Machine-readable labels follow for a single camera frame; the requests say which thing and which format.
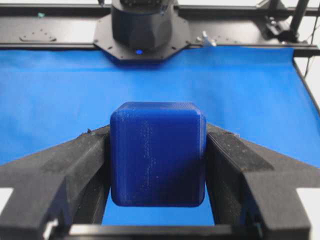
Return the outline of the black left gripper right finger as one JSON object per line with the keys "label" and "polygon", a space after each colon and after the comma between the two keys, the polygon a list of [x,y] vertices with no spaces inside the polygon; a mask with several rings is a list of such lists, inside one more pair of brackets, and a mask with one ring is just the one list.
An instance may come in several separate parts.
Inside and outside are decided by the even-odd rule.
{"label": "black left gripper right finger", "polygon": [[216,224],[254,226],[263,240],[320,237],[320,170],[206,126],[206,186]]}

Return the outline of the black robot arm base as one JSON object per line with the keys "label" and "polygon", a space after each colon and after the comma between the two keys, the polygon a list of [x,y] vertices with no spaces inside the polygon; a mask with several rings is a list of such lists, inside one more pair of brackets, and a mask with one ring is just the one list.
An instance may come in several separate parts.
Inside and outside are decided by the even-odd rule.
{"label": "black robot arm base", "polygon": [[113,38],[131,49],[166,45],[173,33],[173,6],[172,0],[113,0]]}

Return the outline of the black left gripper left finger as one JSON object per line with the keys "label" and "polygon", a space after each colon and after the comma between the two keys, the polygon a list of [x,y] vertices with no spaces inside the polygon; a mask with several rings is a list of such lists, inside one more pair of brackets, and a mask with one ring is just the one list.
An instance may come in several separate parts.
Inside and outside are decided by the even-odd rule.
{"label": "black left gripper left finger", "polygon": [[44,240],[55,227],[101,224],[109,167],[109,126],[2,165],[1,239]]}

